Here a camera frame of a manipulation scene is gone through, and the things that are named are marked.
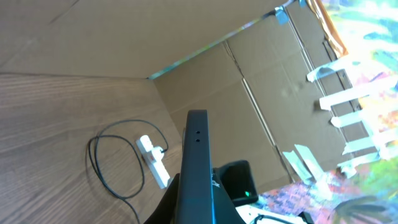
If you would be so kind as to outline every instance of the power strip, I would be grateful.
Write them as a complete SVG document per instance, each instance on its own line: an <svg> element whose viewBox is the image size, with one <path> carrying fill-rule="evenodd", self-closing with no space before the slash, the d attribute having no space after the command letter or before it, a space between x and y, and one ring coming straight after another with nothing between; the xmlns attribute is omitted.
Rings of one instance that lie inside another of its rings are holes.
<svg viewBox="0 0 398 224"><path fill-rule="evenodd" d="M154 147L148 135L142 136L136 143L160 189L166 188L170 176L162 163L163 149L160 146Z"/></svg>

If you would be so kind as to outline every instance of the wire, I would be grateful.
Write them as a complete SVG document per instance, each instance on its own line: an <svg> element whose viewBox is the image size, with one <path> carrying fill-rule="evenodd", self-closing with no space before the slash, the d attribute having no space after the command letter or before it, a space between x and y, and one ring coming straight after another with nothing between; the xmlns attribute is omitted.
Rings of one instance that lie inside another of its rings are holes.
<svg viewBox="0 0 398 224"><path fill-rule="evenodd" d="M272 217L272 216L270 216L270 215L258 215L258 216L254 219L254 224L257 224L257 222L258 222L259 220L262 220L263 218L265 218L265 219L270 219L270 220L274 220L274 221L277 221L277 222L280 222L280 223L293 224L293 223L288 222L288 221L286 221L286 220L283 220L283 219L280 219L280 218L276 218L276 217Z"/></svg>
<svg viewBox="0 0 398 224"><path fill-rule="evenodd" d="M138 156L138 153L136 151L136 148L134 147L134 145L129 140L127 140L126 138L124 138L122 136L117 136L117 135L112 135L112 134L105 134L105 135L103 134L109 128L111 128L113 126L116 126L118 124L127 123L127 122L142 122L142 123L146 123L146 124L149 124L149 125L153 126L156 130L158 130L158 132L163 137L163 139L164 139L164 141L166 143L166 148L162 152L165 153L167 150L169 150L169 143L167 142L165 136L163 135L163 133L160 131L160 129L156 125L152 124L149 121L145 121L145 120L141 120L141 119L127 119L127 120L117 121L115 123L112 123L112 124L108 125L102 131L100 131L97 136L91 138L88 141L88 156L90 158L90 162L91 162L91 165L93 166L95 174L97 175L97 177L99 178L101 183L104 185L105 189L108 190L114 197L116 197L116 198L122 200L124 203L126 203L131 208L131 210L134 212L134 215L136 216L137 222L138 222L138 224L140 224L138 213L137 213L136 209L127 201L127 199L135 197L139 192L141 192L142 188L144 187L145 175L144 175L144 168L142 166L141 160L139 159L139 156ZM104 179L104 177L102 175L102 172L101 172L101 169L100 169L100 165L98 163L98 144L99 144L99 141L100 141L101 138L117 138L117 139L121 139L121 140L127 142L130 145L130 147L132 148L132 150L134 151L134 153L135 153L135 155L137 157L138 163L139 163L140 170L141 170L142 182L141 182L141 186L139 187L139 189L136 192L134 192L133 194L131 194L129 196L119 195L114 190L112 190L112 188L106 183L106 181L105 181L105 179ZM94 143L94 159L93 159L93 156L91 154L91 145L93 143Z"/></svg>

